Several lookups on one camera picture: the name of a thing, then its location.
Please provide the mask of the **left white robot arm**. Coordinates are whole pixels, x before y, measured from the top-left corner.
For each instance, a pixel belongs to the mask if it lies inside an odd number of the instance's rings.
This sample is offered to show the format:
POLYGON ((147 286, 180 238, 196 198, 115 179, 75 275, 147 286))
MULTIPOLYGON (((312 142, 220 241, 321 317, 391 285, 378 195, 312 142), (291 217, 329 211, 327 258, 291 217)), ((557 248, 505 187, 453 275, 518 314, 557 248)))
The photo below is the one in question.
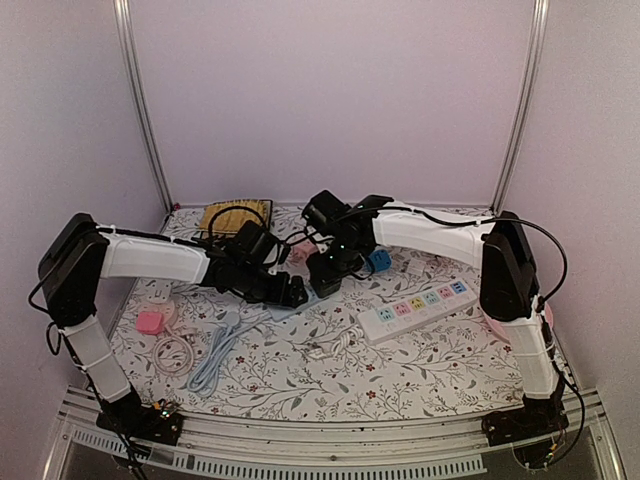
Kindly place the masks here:
POLYGON ((232 237, 203 242, 100 226, 86 213, 65 225, 38 265, 34 308, 46 314, 66 339, 80 369, 101 398, 111 403, 111 419, 128 434, 148 426, 146 408, 116 360, 97 319, 95 297, 101 280, 169 280, 230 292, 248 303, 297 308, 308 300, 304 282, 273 273, 279 240, 265 225, 246 221, 232 237))

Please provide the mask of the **dark green cube socket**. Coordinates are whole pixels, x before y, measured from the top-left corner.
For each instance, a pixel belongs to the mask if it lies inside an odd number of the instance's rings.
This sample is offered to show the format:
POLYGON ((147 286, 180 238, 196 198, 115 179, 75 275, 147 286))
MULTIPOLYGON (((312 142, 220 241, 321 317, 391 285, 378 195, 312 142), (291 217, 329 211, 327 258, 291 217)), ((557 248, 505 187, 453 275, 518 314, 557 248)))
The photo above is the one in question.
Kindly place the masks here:
POLYGON ((340 290, 342 280, 340 278, 329 280, 313 279, 310 283, 317 297, 324 299, 340 290))

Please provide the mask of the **white long power strip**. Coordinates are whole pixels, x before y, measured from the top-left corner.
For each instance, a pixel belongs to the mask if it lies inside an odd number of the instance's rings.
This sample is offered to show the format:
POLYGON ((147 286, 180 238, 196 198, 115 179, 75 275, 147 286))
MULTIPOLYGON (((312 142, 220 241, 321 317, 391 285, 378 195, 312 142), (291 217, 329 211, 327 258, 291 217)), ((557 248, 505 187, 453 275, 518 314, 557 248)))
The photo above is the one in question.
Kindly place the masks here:
POLYGON ((357 321, 367 343, 377 345, 464 311, 477 301, 478 295, 465 281, 454 279, 362 312, 357 321))

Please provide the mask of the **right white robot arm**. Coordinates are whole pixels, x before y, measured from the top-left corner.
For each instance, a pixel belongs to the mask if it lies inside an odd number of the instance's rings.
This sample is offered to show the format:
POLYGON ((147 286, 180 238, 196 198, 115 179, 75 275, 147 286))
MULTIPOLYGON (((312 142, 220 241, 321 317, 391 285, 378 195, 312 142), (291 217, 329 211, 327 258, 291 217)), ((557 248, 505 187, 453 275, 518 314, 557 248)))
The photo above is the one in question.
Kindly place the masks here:
POLYGON ((532 222, 505 211, 497 217, 465 217, 369 195, 350 206, 331 192, 315 195, 304 207, 307 225, 330 240, 306 261, 315 294, 337 292, 343 278, 357 272, 378 246, 401 247, 462 262, 480 272, 480 306, 503 324, 523 379, 524 400, 517 427, 537 436, 552 424, 565 387, 552 354, 537 265, 524 232, 532 222))

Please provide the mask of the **pink cube plug adapter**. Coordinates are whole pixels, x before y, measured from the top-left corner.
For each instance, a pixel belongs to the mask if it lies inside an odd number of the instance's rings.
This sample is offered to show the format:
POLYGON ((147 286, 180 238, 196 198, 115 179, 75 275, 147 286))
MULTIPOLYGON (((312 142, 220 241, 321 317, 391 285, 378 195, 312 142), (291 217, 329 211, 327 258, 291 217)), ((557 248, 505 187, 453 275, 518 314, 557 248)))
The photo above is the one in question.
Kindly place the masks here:
POLYGON ((318 246, 310 240, 298 243, 291 249, 291 263, 300 265, 316 252, 318 252, 318 246))

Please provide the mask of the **light blue cube adapter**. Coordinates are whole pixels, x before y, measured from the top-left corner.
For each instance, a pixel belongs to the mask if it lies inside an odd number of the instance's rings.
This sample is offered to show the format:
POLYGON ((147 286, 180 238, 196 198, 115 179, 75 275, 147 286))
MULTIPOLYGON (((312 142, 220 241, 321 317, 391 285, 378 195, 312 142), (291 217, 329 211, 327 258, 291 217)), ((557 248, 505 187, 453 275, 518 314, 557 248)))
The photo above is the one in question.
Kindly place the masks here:
POLYGON ((392 258, 388 250, 376 249, 365 260, 365 267, 371 273, 381 273, 392 267, 392 258))

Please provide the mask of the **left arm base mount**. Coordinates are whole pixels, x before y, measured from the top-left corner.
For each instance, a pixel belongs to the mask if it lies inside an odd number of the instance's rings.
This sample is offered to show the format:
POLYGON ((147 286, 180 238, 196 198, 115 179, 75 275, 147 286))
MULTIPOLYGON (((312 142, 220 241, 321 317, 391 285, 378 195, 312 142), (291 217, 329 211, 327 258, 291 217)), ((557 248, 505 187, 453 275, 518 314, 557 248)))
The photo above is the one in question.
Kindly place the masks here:
POLYGON ((176 446, 184 417, 172 407, 145 405, 134 394, 115 402, 101 402, 96 426, 126 439, 134 438, 176 446))

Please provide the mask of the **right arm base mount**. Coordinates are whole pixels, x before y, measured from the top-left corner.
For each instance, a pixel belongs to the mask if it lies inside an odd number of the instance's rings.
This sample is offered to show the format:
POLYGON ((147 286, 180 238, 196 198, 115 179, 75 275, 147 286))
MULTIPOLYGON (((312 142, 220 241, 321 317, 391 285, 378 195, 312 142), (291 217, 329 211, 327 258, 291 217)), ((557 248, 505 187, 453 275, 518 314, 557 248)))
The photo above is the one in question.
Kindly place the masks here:
POLYGON ((517 462, 530 470, 548 467, 554 460, 559 442, 565 436, 569 421, 561 399, 523 398, 524 405, 513 410, 500 410, 485 415, 481 430, 490 446, 513 444, 538 437, 544 440, 517 447, 517 462))

